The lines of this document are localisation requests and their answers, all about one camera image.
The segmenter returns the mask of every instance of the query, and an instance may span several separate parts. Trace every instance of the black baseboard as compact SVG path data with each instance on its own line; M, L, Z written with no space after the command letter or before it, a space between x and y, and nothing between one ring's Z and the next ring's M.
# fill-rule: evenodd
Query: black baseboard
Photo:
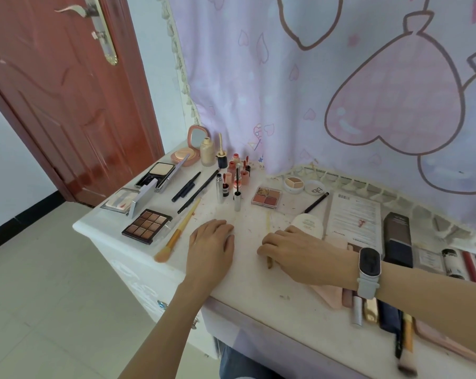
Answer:
M27 210L0 226L0 246L31 226L39 218L50 213L53 209L66 202L59 191L35 203Z

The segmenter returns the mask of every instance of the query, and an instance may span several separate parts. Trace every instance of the white wall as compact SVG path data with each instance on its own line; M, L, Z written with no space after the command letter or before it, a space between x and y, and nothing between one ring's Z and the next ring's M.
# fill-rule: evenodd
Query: white wall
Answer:
M0 226L57 191L0 112Z
M165 152L187 139L182 94L161 3L127 0Z

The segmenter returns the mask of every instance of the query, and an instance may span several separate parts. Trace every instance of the forearm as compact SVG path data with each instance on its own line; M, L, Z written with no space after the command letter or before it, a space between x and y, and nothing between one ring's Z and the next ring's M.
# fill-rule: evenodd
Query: forearm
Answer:
M341 287L357 290L358 254L343 260ZM376 297L476 352L476 283L382 262Z
M175 378L192 323L205 299L194 285L181 283L119 379Z

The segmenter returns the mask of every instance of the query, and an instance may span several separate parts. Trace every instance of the red wooden door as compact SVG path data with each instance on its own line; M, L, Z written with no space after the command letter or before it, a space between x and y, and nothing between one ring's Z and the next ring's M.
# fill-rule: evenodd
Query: red wooden door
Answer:
M95 206L162 154L147 141L120 48L112 66L90 18L54 11L71 4L85 6L0 0L0 92L75 198Z

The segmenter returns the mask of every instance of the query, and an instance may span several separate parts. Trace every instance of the tiled floor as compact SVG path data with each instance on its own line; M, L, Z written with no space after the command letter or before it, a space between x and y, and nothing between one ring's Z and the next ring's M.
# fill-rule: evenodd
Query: tiled floor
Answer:
M0 247L0 379L115 379L154 323L64 203ZM187 345L178 379L217 379Z

